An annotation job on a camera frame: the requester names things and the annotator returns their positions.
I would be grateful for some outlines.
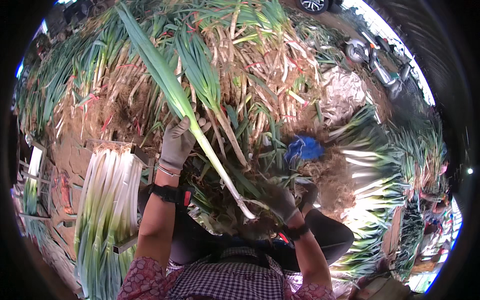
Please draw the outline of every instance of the blue cloth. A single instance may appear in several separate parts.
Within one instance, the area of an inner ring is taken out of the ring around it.
[[[288,150],[283,158],[289,164],[297,157],[301,159],[316,159],[322,156],[324,148],[318,141],[303,135],[295,135],[293,141],[288,145]]]

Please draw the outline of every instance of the gray work glove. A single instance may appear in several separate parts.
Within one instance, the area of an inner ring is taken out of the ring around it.
[[[210,122],[205,122],[205,119],[197,117],[202,131],[205,132],[211,127]],[[195,145],[195,136],[188,131],[190,128],[190,119],[185,116],[179,122],[179,118],[175,117],[165,128],[163,135],[162,155],[159,163],[175,168],[177,170],[183,169],[183,164],[187,160],[188,155]]]
[[[295,206],[295,198],[287,189],[277,186],[267,188],[268,197],[264,198],[264,203],[279,217],[284,224],[299,211]]]

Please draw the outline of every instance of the red tag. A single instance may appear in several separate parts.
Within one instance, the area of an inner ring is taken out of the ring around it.
[[[190,197],[192,196],[192,193],[189,191],[185,192],[185,198],[183,198],[183,206],[188,206],[190,203]]]
[[[283,235],[283,233],[279,232],[278,235],[281,237],[282,240],[285,241],[285,243],[288,244],[288,239]]]

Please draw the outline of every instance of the scooter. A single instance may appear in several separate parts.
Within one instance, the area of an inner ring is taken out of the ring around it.
[[[374,73],[384,87],[388,89],[389,97],[393,100],[402,91],[402,83],[405,82],[410,75],[411,66],[409,63],[402,65],[399,74],[392,76],[378,60],[378,49],[380,47],[368,34],[362,32],[362,35],[370,44],[367,46],[358,39],[351,39],[345,47],[345,55],[353,62],[366,62],[372,73]]]

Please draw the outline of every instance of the car wheel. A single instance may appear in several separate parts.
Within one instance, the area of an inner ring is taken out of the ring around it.
[[[352,61],[356,63],[362,63],[363,58],[358,53],[355,52],[355,46],[352,44],[347,44],[345,47],[345,55]]]
[[[321,14],[328,8],[329,0],[296,0],[298,8],[308,14]]]

